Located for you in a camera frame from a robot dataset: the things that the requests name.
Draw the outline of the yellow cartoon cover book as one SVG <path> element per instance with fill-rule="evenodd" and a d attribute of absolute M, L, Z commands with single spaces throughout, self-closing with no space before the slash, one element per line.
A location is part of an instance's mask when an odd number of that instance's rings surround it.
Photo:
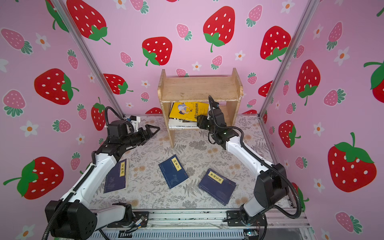
<path fill-rule="evenodd" d="M 197 122 L 198 116 L 207 116 L 209 104 L 200 102 L 174 103 L 169 117 L 171 119 Z"/>

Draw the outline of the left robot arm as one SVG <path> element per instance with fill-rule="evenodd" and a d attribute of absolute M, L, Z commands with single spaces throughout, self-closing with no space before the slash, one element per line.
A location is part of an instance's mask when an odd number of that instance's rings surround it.
<path fill-rule="evenodd" d="M 45 213 L 48 225 L 42 238 L 49 236 L 73 240 L 86 240 L 114 222 L 130 224 L 133 212 L 129 204 L 117 203 L 103 210 L 91 210 L 95 192 L 123 154 L 143 146 L 160 127 L 138 127 L 134 120 L 118 120 L 107 124 L 108 136 L 98 150 L 91 153 L 92 162 L 87 170 L 58 201 L 50 201 Z"/>

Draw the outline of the white hardcover book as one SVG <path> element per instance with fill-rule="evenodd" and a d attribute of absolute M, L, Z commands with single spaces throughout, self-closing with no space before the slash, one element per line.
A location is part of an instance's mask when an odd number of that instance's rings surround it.
<path fill-rule="evenodd" d="M 197 126 L 197 122 L 193 123 L 171 123 L 170 121 L 168 122 L 168 126 L 170 130 L 180 130 L 180 129 L 199 129 Z"/>

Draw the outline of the black wolf cover book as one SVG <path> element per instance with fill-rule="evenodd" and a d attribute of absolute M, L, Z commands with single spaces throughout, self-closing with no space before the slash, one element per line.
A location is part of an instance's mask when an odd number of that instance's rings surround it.
<path fill-rule="evenodd" d="M 171 123 L 193 123 L 193 121 L 189 121 L 189 120 L 181 120 L 181 119 L 173 119 L 173 118 L 170 118 L 169 121 Z"/>

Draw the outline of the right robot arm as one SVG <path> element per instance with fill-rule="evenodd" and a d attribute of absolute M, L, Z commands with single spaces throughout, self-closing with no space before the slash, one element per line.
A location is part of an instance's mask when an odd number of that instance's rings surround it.
<path fill-rule="evenodd" d="M 254 196 L 240 207 L 240 219 L 245 225 L 250 225 L 256 218 L 262 216 L 272 208 L 279 210 L 290 219 L 300 217 L 302 210 L 300 200 L 297 199 L 297 210 L 290 214 L 276 202 L 292 192 L 297 197 L 297 191 L 288 180 L 285 168 L 281 164 L 266 161 L 244 142 L 244 131 L 238 127 L 228 127 L 220 109 L 210 111 L 207 116 L 197 117 L 197 126 L 209 131 L 214 144 L 237 157 L 256 178 Z"/>

